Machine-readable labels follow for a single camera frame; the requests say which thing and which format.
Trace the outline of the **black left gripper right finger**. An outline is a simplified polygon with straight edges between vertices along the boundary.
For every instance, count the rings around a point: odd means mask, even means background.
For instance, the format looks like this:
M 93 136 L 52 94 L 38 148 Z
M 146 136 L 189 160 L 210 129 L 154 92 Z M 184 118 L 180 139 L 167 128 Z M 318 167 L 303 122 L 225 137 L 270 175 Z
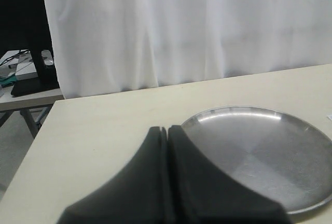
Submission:
M 168 131 L 173 202 L 180 223 L 290 223 L 283 206 L 215 166 L 179 125 Z

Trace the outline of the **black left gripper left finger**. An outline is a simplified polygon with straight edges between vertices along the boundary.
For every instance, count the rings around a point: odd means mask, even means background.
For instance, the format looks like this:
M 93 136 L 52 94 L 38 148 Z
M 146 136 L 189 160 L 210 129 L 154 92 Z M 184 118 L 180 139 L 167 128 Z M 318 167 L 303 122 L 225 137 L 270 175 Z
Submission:
M 58 223 L 171 223 L 166 141 L 164 128 L 150 128 L 127 165 L 67 207 Z

